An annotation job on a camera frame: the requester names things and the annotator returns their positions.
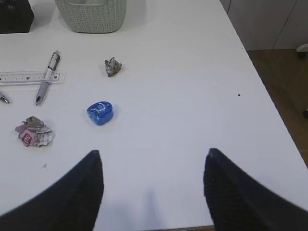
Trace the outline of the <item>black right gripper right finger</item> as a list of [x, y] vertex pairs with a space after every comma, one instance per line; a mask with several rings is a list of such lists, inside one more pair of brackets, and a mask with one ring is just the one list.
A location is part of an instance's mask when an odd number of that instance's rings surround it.
[[217, 148], [205, 159], [204, 196], [217, 231], [306, 231], [308, 212], [249, 176]]

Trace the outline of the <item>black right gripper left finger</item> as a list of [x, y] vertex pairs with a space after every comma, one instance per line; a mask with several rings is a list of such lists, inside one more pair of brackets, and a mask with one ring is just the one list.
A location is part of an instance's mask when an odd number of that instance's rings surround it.
[[52, 186], [0, 217], [2, 231], [91, 231], [103, 198], [98, 150], [88, 153]]

